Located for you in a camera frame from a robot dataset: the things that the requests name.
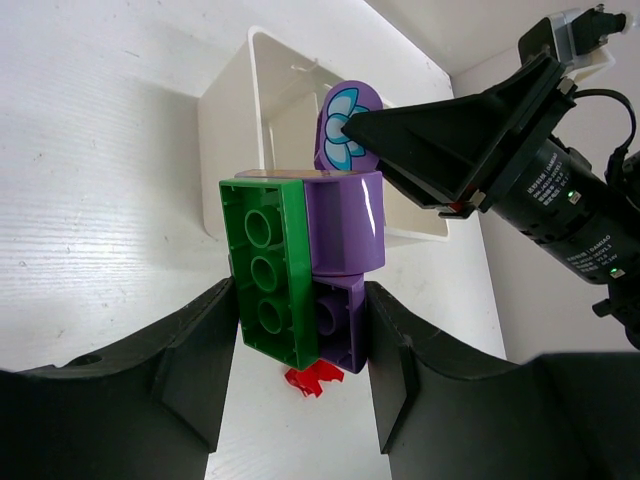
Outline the red lego piece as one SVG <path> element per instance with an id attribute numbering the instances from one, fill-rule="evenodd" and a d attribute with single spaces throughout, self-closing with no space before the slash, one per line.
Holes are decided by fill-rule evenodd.
<path id="1" fill-rule="evenodd" d="M 323 394 L 322 382 L 342 382 L 344 372 L 320 359 L 305 370 L 290 368 L 284 374 L 286 382 L 299 390 L 304 397 L 319 398 Z"/>

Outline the green lego plate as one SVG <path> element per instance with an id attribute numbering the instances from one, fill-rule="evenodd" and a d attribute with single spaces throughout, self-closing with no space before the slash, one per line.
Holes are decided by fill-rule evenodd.
<path id="1" fill-rule="evenodd" d="M 219 183 L 244 343 L 298 370 L 318 358 L 304 184 Z"/>

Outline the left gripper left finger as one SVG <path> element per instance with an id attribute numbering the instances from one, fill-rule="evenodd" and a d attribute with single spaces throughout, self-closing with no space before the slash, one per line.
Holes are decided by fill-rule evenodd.
<path id="1" fill-rule="evenodd" d="M 226 278 L 64 366 L 1 375 L 5 479 L 201 479 L 218 445 L 238 325 Z"/>

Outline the white three-compartment tray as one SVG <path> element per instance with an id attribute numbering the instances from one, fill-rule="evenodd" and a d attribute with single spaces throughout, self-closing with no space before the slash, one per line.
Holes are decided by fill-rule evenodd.
<path id="1" fill-rule="evenodd" d="M 224 233 L 218 184 L 253 169 L 310 170 L 316 121 L 329 90 L 344 80 L 378 82 L 332 68 L 253 26 L 197 105 L 202 211 L 207 234 Z"/>

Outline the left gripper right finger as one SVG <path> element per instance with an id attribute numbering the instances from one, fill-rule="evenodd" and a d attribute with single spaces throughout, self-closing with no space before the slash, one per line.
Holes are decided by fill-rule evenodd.
<path id="1" fill-rule="evenodd" d="M 639 357 L 514 364 L 458 340 L 369 282 L 369 376 L 396 479 L 635 479 Z"/>

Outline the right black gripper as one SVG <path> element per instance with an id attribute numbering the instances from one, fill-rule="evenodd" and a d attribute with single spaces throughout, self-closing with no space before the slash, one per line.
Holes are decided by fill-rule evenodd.
<path id="1" fill-rule="evenodd" d="M 520 69 L 479 93 L 353 115 L 342 131 L 378 157 L 404 197 L 443 218 L 468 218 L 484 194 L 491 210 L 581 279 L 608 289 L 593 306 L 639 343 L 638 119 L 611 89 L 582 89 L 553 56 L 552 19 L 518 42 Z M 629 115 L 628 136 L 598 178 L 591 163 L 553 134 L 577 101 L 611 99 Z"/>

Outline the purple flower lego block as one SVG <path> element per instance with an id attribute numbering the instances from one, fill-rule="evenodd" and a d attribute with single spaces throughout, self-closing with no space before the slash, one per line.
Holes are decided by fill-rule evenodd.
<path id="1" fill-rule="evenodd" d="M 342 129 L 352 116 L 382 107 L 369 85 L 340 82 L 318 115 L 313 170 L 244 174 L 303 182 L 319 356 L 351 373 L 360 372 L 367 360 L 364 275 L 385 263 L 385 220 L 379 160 Z"/>

